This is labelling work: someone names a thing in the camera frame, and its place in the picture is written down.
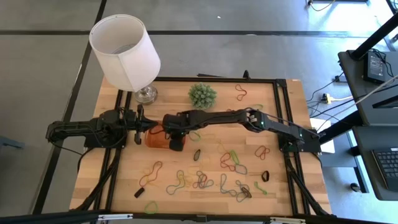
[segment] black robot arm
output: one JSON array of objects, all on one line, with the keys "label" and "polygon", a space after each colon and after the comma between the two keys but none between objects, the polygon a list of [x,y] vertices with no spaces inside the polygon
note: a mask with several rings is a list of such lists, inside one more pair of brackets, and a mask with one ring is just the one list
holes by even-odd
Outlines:
[{"label": "black robot arm", "polygon": [[190,110],[167,114],[163,118],[163,128],[169,135],[170,148],[175,151],[182,150],[182,139],[190,131],[204,128],[209,124],[242,124],[247,130],[260,133],[261,131],[272,131],[280,134],[291,144],[302,147],[305,138],[316,139],[317,136],[298,126],[288,126],[273,121],[268,115],[252,108],[237,111],[207,113],[202,110]]},{"label": "black robot arm", "polygon": [[[311,146],[312,152],[320,151],[317,134],[296,125],[288,126],[273,121],[268,118],[268,114],[252,108],[211,113],[189,110],[176,115],[166,114],[162,121],[166,137],[170,138],[169,148],[174,151],[183,149],[182,139],[190,131],[205,128],[209,124],[229,123],[242,124],[247,130],[255,133],[272,131],[280,134],[291,145],[296,146],[296,151],[303,151],[304,144]],[[139,105],[137,112],[120,108],[105,111],[98,118],[90,121],[56,121],[49,125],[46,138],[50,142],[56,142],[70,136],[84,136],[86,137],[85,147],[121,147],[126,143],[128,131],[136,131],[134,141],[140,144],[140,134],[157,125],[158,122],[144,116],[144,109],[142,105]]]},{"label": "black robot arm", "polygon": [[47,128],[46,138],[50,142],[72,136],[86,137],[85,147],[121,147],[126,143],[127,131],[135,130],[134,141],[141,144],[141,133],[157,126],[156,121],[144,116],[142,105],[133,110],[108,110],[89,121],[56,121]]}]

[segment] small succulent plant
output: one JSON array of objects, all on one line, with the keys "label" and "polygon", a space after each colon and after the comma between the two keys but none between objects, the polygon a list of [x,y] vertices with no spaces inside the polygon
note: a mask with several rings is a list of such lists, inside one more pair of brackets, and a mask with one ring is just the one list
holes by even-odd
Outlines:
[{"label": "small succulent plant", "polygon": [[209,85],[199,83],[191,86],[188,95],[192,106],[196,109],[204,110],[216,103],[217,92]]}]

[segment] wooden table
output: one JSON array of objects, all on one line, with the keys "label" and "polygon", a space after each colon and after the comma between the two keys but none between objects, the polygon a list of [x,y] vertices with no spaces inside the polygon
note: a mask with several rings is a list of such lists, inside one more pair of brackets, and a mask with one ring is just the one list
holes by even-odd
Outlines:
[{"label": "wooden table", "polygon": [[[149,119],[162,120],[164,114],[176,114],[179,111],[192,110],[188,99],[188,90],[192,82],[154,82],[159,95],[155,103],[144,106],[145,116]],[[236,96],[241,92],[235,90],[235,83],[206,83],[211,85],[217,93],[216,105],[207,111],[238,110],[248,106],[263,105],[261,111],[276,116],[275,99],[272,85],[264,83],[241,83],[242,88],[248,91],[243,101]],[[287,80],[290,105],[294,122],[310,127],[310,120],[303,94],[301,81]],[[103,81],[95,108],[94,117],[114,108],[117,89],[106,80]],[[136,110],[135,99],[131,100],[131,109]],[[212,125],[198,131],[200,141],[187,141],[182,152],[168,149],[148,148],[145,144],[136,145],[133,141],[134,131],[129,133],[127,146],[122,150],[116,186],[114,190],[112,211],[114,212],[143,212],[145,205],[156,201],[158,213],[179,214],[214,214],[214,215],[292,215],[289,198],[286,170],[282,153],[279,151],[277,135],[268,131],[252,133],[239,124]],[[248,174],[242,175],[220,167],[220,157],[224,150],[235,150],[240,163],[248,168]],[[261,145],[271,149],[264,161],[254,155],[254,151]],[[199,161],[193,161],[193,155],[201,149]],[[331,212],[328,196],[323,180],[319,161],[312,154],[301,153],[301,161],[305,183],[314,198],[327,212]],[[104,149],[94,149],[81,162],[81,168],[76,180],[70,208],[79,206],[85,197],[96,185],[104,156]],[[152,170],[154,162],[162,161],[163,167],[159,171],[157,180],[145,186],[145,192],[135,198],[134,193],[140,189],[139,179]],[[166,193],[166,186],[178,184],[176,172],[183,170],[187,186],[176,192],[175,195]],[[196,171],[203,171],[209,179],[214,180],[214,186],[207,189],[194,189],[192,182],[197,181]],[[261,174],[268,170],[270,180],[263,182]],[[252,198],[241,203],[229,194],[220,193],[220,176],[226,174],[228,179],[224,189],[235,189],[240,180],[250,186]],[[254,187],[254,181],[267,190],[263,195]],[[101,208],[104,208],[107,186],[103,191]],[[300,191],[296,186],[296,197],[299,212],[302,210]]]}]

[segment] white lampshade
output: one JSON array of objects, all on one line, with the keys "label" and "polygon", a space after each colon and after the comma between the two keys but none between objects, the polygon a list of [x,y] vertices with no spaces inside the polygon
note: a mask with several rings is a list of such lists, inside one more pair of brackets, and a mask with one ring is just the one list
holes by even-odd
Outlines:
[{"label": "white lampshade", "polygon": [[106,79],[116,88],[137,92],[160,70],[160,58],[144,24],[129,15],[99,21],[90,32],[90,44]]}]

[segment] concrete floor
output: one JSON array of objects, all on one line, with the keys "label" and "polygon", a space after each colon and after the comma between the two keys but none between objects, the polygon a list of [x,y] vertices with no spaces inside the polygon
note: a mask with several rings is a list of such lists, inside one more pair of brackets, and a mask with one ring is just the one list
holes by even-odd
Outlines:
[{"label": "concrete floor", "polygon": [[[90,30],[100,2],[2,0],[0,30]],[[131,14],[142,19],[148,30],[351,31],[362,36],[385,22],[379,15],[385,19],[386,13],[380,11],[386,5],[374,2],[336,3],[315,12],[305,7],[304,0],[109,0],[104,16]],[[337,53],[355,49],[365,40],[235,35],[156,35],[151,39],[162,61],[161,76],[207,73],[241,77],[247,69],[256,78],[301,79],[307,98],[341,73]],[[51,148],[45,131],[49,123],[62,118],[87,41],[85,35],[0,35],[0,136],[26,144],[23,150],[0,150],[0,216],[24,215],[32,209]],[[388,50],[383,41],[377,47]],[[91,54],[72,120],[91,118],[102,77]],[[350,94],[347,85],[335,84],[316,97],[326,92],[335,98]],[[68,139],[64,146],[81,152],[82,142]],[[77,155],[61,153],[45,213],[68,209],[77,160]],[[347,184],[356,182],[352,169],[323,171],[335,215],[379,222],[398,220],[393,212],[398,202],[378,201],[372,190],[358,194],[347,189]]]}]

